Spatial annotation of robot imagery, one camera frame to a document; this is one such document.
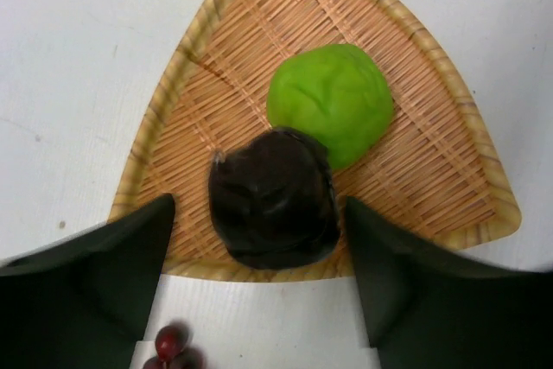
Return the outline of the dark purple fake fruit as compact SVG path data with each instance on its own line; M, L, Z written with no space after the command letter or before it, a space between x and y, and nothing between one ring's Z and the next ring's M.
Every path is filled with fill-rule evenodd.
M280 127L213 155L211 220L230 256L256 270L314 264L340 239L340 215L327 148Z

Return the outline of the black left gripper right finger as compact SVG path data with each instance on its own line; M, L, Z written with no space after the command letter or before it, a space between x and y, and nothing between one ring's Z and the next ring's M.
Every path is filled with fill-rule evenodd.
M383 368L549 368L552 273L444 249L360 200L344 209L368 344Z

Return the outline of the green fake fruit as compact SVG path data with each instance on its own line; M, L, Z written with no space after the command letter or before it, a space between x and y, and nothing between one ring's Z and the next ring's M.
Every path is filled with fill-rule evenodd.
M386 133L394 101L384 75L353 44L329 44L289 57L266 101L274 127L290 127L327 148L332 169L356 163Z

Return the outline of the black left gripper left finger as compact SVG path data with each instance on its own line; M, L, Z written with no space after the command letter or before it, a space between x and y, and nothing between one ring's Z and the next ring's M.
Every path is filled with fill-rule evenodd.
M143 338L175 218L163 194L1 268L3 368L127 368Z

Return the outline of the red fake grape bunch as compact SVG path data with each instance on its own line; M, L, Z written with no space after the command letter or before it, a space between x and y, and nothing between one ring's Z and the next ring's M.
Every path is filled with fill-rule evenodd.
M178 322L161 328L155 337L156 355L147 359L142 369L202 369L206 361L202 352L189 345L190 332Z

